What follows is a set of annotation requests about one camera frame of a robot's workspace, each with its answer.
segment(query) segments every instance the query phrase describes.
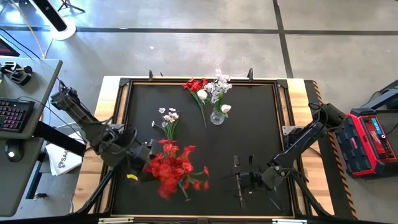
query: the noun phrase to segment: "computer keyboard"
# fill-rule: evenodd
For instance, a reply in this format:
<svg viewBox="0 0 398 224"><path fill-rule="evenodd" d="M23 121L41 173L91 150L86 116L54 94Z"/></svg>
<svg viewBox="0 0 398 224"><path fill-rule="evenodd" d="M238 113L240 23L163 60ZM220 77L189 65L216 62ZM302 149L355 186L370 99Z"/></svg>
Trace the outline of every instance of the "computer keyboard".
<svg viewBox="0 0 398 224"><path fill-rule="evenodd" d="M0 131L21 133L35 102L0 97Z"/></svg>

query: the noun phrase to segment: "small glass vase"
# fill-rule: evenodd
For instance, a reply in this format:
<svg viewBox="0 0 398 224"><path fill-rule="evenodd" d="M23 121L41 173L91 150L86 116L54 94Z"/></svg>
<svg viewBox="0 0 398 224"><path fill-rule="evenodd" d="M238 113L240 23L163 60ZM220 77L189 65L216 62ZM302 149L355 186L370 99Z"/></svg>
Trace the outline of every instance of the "small glass vase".
<svg viewBox="0 0 398 224"><path fill-rule="evenodd" d="M224 122L224 120L225 120L224 113L214 109L210 115L210 121L215 125L220 125Z"/></svg>

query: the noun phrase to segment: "metal frame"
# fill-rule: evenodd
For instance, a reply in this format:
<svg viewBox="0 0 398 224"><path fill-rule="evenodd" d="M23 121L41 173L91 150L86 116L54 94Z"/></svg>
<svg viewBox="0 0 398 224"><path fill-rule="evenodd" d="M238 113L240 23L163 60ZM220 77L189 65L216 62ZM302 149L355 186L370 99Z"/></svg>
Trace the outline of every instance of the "metal frame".
<svg viewBox="0 0 398 224"><path fill-rule="evenodd" d="M123 115L122 115L122 121L123 124L126 124L128 122L128 117L127 114L129 112L129 103L130 103L130 99L131 99L131 95L132 95L132 91L134 89L134 83L135 82L139 82L139 83L148 83L149 85L151 83L170 83L170 82L174 82L174 83L178 83L180 82L181 84L185 83L187 81L188 77L163 77L163 75L161 74L161 77L154 77L153 73L150 71L149 72L149 76L148 78L146 77L134 77L134 78L121 78L120 82L119 82L119 90L118 90L118 95L116 98L116 104L115 104L115 108L113 111L113 123L116 123L118 120L118 114L119 111L121 109L121 103L124 103L126 106L124 107L124 111L123 111ZM283 133L282 133L282 127L285 126L285 121L284 121L284 114L283 114L283 109L282 109L282 103L281 103L281 97L280 97L280 93L279 93L279 89L282 88L284 91L284 95L285 95L285 101L286 101L286 107L287 107L287 115L289 117L289 121L290 121L290 125L294 125L294 117L293 117L293 112L292 112L292 105L290 102L290 96L289 96L289 90L288 90L288 84L287 84L287 80L278 80L278 79L254 79L253 77L253 70L252 68L249 70L248 76L247 78L234 78L230 81L230 83L232 84L245 84L247 83L248 85L272 85L272 88L274 90L274 98L275 98L275 105L276 105L276 110L277 110L277 115L278 115L278 124L280 126L280 136L281 136L281 148L282 150L286 150L285 146L284 146L284 142L283 142ZM125 102L121 102L122 101L122 95L123 95L123 90L125 88L125 86L128 85L128 91L127 91L127 98ZM303 172L303 164L302 164L302 160L301 158L297 161L297 165L298 165L298 171L299 172ZM101 177L100 180L103 179L105 172L108 170L108 167L106 165L103 165L103 169L101 171ZM289 186L289 190L290 190L290 199L292 201L292 212L293 212L293 216L295 214L302 214L300 211L300 207L299 207L299 201L298 201L298 196L297 196L297 191L296 191L296 187L294 184L294 180L289 177L288 179L288 186ZM108 201L106 204L106 208L104 210L104 213L107 214L111 214L112 209L113 209L113 203L114 203L114 195L116 193L116 177L114 176L111 180L110 183L110 188L109 188L109 193L108 193ZM305 204L305 211L307 215L311 215L311 207L308 203L308 200L305 198L304 199L304 204ZM95 212L100 212L100 206L101 206L101 200L98 200L97 203L95 204L94 207L94 211ZM143 218L142 221L143 222L147 222L148 216L146 217L141 217ZM156 217L151 217L151 219L155 219L157 222L161 219L161 220L167 220L170 219L170 217L165 217L165 216L160 216L159 218ZM232 221L232 220L236 220L236 218L227 218L227 217L223 217L222 218L223 221ZM246 221L250 220L254 221L254 220L263 220L265 221L266 219L264 218L255 218L255 219L245 219Z"/></svg>

